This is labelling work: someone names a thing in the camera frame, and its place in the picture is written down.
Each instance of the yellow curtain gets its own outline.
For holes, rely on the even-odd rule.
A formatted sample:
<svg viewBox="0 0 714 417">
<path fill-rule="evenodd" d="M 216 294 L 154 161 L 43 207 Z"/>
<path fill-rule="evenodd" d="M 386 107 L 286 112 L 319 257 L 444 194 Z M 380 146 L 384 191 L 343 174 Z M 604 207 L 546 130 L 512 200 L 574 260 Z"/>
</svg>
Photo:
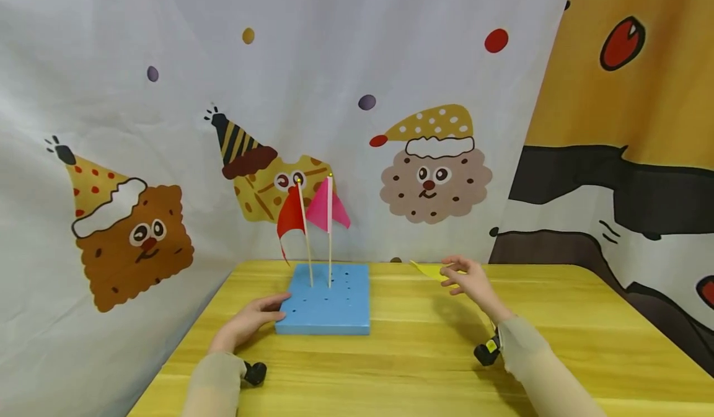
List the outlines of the yellow curtain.
<svg viewBox="0 0 714 417">
<path fill-rule="evenodd" d="M 492 262 L 592 270 L 714 375 L 714 0 L 568 0 L 496 233 Z"/>
</svg>

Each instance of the black clip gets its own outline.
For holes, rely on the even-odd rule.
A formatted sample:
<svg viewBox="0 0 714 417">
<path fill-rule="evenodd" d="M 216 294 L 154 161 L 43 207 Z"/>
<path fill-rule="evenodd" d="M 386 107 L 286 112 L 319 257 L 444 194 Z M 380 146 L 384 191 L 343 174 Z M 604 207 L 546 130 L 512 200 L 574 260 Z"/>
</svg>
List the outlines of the black clip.
<svg viewBox="0 0 714 417">
<path fill-rule="evenodd" d="M 248 361 L 244 361 L 244 363 L 246 371 L 243 379 L 253 386 L 263 384 L 263 381 L 266 379 L 266 374 L 268 373 L 268 366 L 264 365 L 263 362 L 256 362 L 253 366 L 251 366 Z"/>
<path fill-rule="evenodd" d="M 479 344 L 474 349 L 474 356 L 481 366 L 491 366 L 498 359 L 499 354 L 501 354 L 501 339 L 498 337 L 498 330 L 493 338 L 490 338 L 485 344 Z"/>
</svg>

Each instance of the cartoon eye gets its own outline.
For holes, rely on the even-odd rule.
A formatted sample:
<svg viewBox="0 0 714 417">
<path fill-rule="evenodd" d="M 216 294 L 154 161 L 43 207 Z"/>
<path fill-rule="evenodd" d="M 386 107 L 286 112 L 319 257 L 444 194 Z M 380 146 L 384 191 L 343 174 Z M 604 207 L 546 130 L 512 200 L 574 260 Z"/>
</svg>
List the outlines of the cartoon eye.
<svg viewBox="0 0 714 417">
<path fill-rule="evenodd" d="M 290 187 L 290 177 L 284 172 L 278 173 L 273 179 L 273 184 L 282 192 L 287 192 Z"/>
<path fill-rule="evenodd" d="M 443 184 L 451 180 L 451 169 L 441 167 L 434 171 L 434 183 Z"/>
<path fill-rule="evenodd" d="M 161 240 L 166 237 L 166 225 L 158 219 L 151 223 L 151 235 L 156 240 Z"/>
<path fill-rule="evenodd" d="M 293 184 L 295 186 L 297 186 L 298 183 L 300 183 L 300 187 L 304 187 L 305 183 L 307 183 L 307 181 L 305 179 L 305 174 L 300 171 L 293 171 L 292 179 L 293 179 Z"/>
<path fill-rule="evenodd" d="M 416 172 L 416 179 L 419 181 L 419 183 L 421 183 L 428 178 L 429 178 L 429 168 L 427 168 L 423 165 Z"/>
<path fill-rule="evenodd" d="M 141 247 L 141 244 L 149 238 L 149 231 L 147 224 L 136 225 L 130 233 L 130 244 L 134 247 Z"/>
</svg>

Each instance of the yellow dot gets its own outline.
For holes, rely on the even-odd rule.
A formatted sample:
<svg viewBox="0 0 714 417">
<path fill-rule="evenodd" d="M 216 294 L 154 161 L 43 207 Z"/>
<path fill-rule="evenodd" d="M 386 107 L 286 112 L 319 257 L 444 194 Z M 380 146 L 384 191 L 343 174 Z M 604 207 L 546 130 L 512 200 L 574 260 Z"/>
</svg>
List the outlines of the yellow dot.
<svg viewBox="0 0 714 417">
<path fill-rule="evenodd" d="M 254 39 L 255 32 L 253 31 L 253 28 L 246 28 L 243 30 L 243 42 L 245 42 L 245 44 L 252 44 Z"/>
</svg>

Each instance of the flag pole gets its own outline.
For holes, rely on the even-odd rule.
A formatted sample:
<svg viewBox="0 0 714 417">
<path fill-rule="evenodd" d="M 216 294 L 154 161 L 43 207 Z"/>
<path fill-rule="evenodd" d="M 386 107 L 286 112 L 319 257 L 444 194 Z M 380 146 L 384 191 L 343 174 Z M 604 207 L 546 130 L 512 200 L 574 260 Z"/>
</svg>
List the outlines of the flag pole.
<svg viewBox="0 0 714 417">
<path fill-rule="evenodd" d="M 328 239 L 328 275 L 327 287 L 332 288 L 332 174 L 327 177 L 327 239 Z"/>
<path fill-rule="evenodd" d="M 302 213 L 302 226 L 305 228 L 305 245 L 308 247 L 308 267 L 310 268 L 310 287 L 313 286 L 312 281 L 312 257 L 310 255 L 310 238 L 308 237 L 308 221 L 305 218 L 305 204 L 302 202 L 302 180 L 297 181 L 297 192 L 300 195 L 300 212 Z"/>
</svg>

